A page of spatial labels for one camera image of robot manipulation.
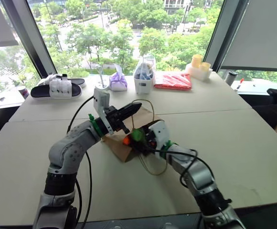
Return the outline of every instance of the white container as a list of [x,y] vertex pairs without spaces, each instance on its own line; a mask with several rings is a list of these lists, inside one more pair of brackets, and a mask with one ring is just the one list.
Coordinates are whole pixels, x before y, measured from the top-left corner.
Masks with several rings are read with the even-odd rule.
[[134,79],[135,90],[138,94],[148,94],[151,92],[154,84],[154,76],[151,80]]
[[194,77],[198,80],[204,81],[209,78],[210,73],[213,71],[211,68],[208,70],[208,72],[205,72],[201,70],[200,68],[194,68],[191,66],[191,63],[186,65],[186,70],[185,70],[191,77]]

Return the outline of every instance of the red package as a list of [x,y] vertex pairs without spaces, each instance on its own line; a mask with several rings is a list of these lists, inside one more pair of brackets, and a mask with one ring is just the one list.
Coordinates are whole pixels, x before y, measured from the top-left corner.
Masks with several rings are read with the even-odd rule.
[[190,76],[187,73],[156,73],[154,87],[187,91],[191,89]]

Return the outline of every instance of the white table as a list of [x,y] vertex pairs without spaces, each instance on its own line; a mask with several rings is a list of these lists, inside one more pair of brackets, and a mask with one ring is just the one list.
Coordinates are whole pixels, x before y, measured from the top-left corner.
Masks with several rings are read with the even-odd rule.
[[[93,76],[86,78],[87,86],[83,89],[82,96],[74,100],[40,101],[29,96],[9,121],[70,120],[78,107],[93,95],[94,85],[98,80],[98,77]],[[110,91],[110,104],[116,108],[139,98],[150,100],[159,115],[251,108],[215,72],[211,74],[208,82],[192,78],[191,91],[154,89],[150,94],[137,94],[133,77],[127,76],[126,80],[128,91]],[[145,103],[145,107],[151,109],[148,103]],[[92,102],[84,106],[77,118],[86,118],[88,113],[96,115]]]
[[[166,121],[172,140],[199,151],[212,168],[224,197],[233,200],[233,207],[277,202],[277,134],[254,110],[160,117]],[[0,225],[32,224],[45,185],[48,151],[64,136],[68,124],[69,120],[9,122],[1,130]],[[154,177],[137,158],[120,162],[104,143],[96,144],[88,153],[93,177],[89,221],[199,211],[171,167]],[[153,162],[152,167],[163,166],[163,160],[149,162]],[[85,159],[78,180],[84,213],[89,187]]]

